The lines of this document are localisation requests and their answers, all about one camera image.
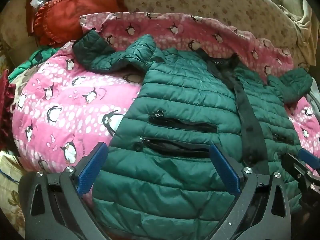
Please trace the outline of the dark red satin cloth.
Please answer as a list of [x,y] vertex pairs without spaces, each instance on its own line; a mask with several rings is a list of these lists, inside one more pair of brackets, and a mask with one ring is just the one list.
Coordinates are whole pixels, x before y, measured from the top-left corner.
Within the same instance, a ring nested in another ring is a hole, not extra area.
[[1,75],[1,104],[0,104],[0,133],[1,151],[16,150],[14,137],[12,135],[12,112],[16,85],[9,82],[9,70],[6,69]]

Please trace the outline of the green cloth at left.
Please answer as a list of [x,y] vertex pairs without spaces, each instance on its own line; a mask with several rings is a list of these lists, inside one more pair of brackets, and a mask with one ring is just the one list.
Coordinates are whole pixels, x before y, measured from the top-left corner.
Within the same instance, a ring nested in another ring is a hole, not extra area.
[[11,83],[17,76],[22,74],[25,70],[28,70],[38,64],[44,63],[50,57],[52,57],[60,47],[48,47],[48,46],[41,46],[38,50],[32,53],[32,55],[16,67],[8,76],[8,80]]

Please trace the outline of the green quilted puffer jacket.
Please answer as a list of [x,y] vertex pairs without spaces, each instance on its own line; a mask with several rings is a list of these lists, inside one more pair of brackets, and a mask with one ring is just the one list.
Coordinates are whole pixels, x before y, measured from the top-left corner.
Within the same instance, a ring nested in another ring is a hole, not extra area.
[[205,239],[233,201],[210,161],[212,144],[263,174],[282,172],[281,155],[301,148],[285,106],[311,88],[302,68],[263,81],[237,55],[161,50],[150,35],[115,51],[93,30],[73,53],[90,72],[132,66],[144,74],[127,112],[102,119],[112,139],[93,185],[93,210],[112,235]]

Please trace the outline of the beige crumpled cloth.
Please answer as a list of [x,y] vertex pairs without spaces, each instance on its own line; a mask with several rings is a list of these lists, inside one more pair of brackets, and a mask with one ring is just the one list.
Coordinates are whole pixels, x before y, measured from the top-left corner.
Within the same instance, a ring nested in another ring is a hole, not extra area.
[[291,20],[297,33],[293,58],[298,65],[316,65],[319,19],[307,0],[279,0],[278,7]]

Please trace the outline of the floral beige bed sheet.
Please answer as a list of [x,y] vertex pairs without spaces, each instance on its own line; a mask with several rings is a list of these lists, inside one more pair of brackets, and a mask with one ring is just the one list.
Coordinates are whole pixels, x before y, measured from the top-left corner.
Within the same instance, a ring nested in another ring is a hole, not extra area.
[[272,0],[124,0],[130,12],[179,12],[214,18],[225,25],[250,31],[274,46],[289,48],[295,66],[316,64],[317,44],[310,28],[303,29],[297,16]]

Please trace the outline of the floral yellow pillow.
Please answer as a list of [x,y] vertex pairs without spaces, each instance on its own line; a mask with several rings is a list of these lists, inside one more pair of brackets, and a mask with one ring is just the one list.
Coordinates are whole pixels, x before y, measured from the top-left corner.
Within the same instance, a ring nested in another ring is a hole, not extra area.
[[25,218],[18,194],[18,183],[23,174],[19,158],[1,151],[1,210],[9,224],[25,239]]

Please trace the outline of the pink penguin print blanket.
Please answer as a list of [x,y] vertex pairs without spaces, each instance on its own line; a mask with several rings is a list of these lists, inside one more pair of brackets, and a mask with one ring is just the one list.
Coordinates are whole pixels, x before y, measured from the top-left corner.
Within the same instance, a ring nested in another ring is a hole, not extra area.
[[[161,50],[200,48],[215,59],[237,55],[263,81],[269,75],[279,77],[297,69],[287,49],[278,49],[269,40],[213,18],[105,12],[83,16],[81,27],[79,39],[93,30],[115,51],[123,51],[140,37],[150,35]],[[66,43],[42,64],[16,103],[12,130],[27,170],[58,173],[75,166],[97,143],[109,147],[112,135],[102,122],[103,116],[113,110],[125,114],[140,92],[144,74],[135,67],[110,74],[86,70],[73,53],[73,44],[79,39]],[[285,109],[298,134],[300,149],[318,157],[319,121],[305,96]],[[291,208],[298,208],[301,192],[297,181],[284,169],[279,173]]]

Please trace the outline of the red ruffled cushion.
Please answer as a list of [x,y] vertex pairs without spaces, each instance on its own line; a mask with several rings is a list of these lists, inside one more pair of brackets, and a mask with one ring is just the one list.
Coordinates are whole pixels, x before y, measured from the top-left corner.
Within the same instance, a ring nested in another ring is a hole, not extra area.
[[82,36],[81,16],[120,11],[124,0],[51,0],[35,14],[33,34],[39,45],[59,47]]

